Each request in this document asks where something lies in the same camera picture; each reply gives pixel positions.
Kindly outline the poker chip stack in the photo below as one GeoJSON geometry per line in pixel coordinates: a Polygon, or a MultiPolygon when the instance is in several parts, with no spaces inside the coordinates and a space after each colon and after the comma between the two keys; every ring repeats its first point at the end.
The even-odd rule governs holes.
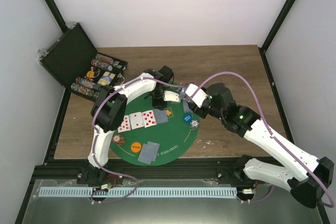
{"type": "Polygon", "coordinates": [[[199,121],[198,120],[192,120],[191,122],[190,122],[190,128],[192,129],[192,130],[194,130],[194,129],[197,129],[198,127],[199,127],[199,121]]]}
{"type": "Polygon", "coordinates": [[[120,134],[115,134],[112,136],[112,141],[114,144],[122,146],[125,144],[125,138],[120,134]]]}

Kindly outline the nine of hearts card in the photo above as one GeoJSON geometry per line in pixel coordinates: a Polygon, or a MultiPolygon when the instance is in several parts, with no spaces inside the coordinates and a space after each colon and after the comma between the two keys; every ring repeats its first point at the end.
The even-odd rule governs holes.
{"type": "Polygon", "coordinates": [[[156,119],[153,110],[147,110],[141,113],[144,127],[156,126],[156,119]]]}

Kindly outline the blue small blind button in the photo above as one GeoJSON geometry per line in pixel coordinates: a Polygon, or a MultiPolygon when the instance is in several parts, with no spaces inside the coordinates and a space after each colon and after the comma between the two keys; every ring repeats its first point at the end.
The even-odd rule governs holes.
{"type": "Polygon", "coordinates": [[[190,113],[185,113],[183,115],[183,121],[186,123],[190,123],[192,121],[193,117],[190,113]]]}

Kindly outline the ace of diamonds card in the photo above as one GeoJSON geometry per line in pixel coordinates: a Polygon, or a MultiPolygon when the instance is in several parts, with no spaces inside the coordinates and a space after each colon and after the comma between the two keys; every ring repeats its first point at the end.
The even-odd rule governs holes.
{"type": "Polygon", "coordinates": [[[135,130],[144,127],[141,112],[129,114],[131,129],[135,130]]]}

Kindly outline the nine of diamonds card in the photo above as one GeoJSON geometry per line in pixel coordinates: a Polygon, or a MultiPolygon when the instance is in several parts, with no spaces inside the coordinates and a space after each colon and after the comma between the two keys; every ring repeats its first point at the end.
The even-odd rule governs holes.
{"type": "Polygon", "coordinates": [[[118,133],[126,132],[131,130],[130,118],[128,115],[123,117],[123,121],[118,127],[118,133]]]}

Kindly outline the orange big blind button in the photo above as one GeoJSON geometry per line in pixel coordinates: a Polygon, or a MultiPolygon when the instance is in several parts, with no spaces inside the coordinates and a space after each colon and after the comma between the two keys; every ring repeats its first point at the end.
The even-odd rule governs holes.
{"type": "Polygon", "coordinates": [[[142,148],[142,144],[139,142],[132,143],[130,147],[131,151],[134,153],[139,153],[141,151],[141,148],[142,148]]]}

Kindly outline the blue playing card deck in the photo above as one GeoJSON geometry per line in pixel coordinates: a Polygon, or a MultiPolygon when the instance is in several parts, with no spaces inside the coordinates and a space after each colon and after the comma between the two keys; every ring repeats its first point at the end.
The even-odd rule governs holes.
{"type": "Polygon", "coordinates": [[[178,89],[177,93],[180,100],[184,100],[186,98],[185,90],[185,88],[178,89]]]}

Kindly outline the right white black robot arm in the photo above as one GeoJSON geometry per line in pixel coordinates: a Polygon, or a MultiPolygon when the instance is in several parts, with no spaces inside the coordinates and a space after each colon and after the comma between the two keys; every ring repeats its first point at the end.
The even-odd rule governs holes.
{"type": "Polygon", "coordinates": [[[219,119],[228,131],[259,146],[280,163],[272,165],[242,156],[233,170],[235,181],[244,184],[251,179],[272,184],[290,192],[308,208],[321,203],[324,189],[332,183],[333,161],[305,152],[272,129],[258,113],[237,105],[223,83],[207,89],[189,84],[184,93],[188,107],[201,118],[210,115],[219,119]]]}

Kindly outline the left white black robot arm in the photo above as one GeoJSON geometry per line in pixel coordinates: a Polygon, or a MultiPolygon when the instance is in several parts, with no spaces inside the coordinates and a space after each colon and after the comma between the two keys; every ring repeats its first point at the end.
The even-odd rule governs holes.
{"type": "Polygon", "coordinates": [[[127,105],[146,93],[152,97],[153,108],[162,111],[168,102],[180,102],[177,93],[169,94],[165,89],[166,86],[179,87],[169,83],[173,77],[172,69],[163,66],[159,71],[147,69],[124,84],[101,88],[91,109],[94,136],[88,156],[88,162],[93,166],[88,176],[95,184],[102,184],[107,178],[107,170],[103,166],[108,161],[112,135],[122,124],[127,105]]]}

